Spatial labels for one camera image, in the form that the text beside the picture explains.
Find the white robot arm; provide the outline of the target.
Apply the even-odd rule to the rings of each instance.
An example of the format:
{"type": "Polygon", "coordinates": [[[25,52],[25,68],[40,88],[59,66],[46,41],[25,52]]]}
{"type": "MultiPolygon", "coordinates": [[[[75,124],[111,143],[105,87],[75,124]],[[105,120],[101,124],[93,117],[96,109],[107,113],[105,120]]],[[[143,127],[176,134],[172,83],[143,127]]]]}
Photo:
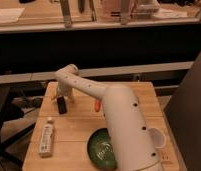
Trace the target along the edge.
{"type": "Polygon", "coordinates": [[[74,64],[55,72],[57,96],[75,88],[102,102],[119,171],[164,171],[134,91],[124,84],[101,83],[78,76],[74,64]]]}

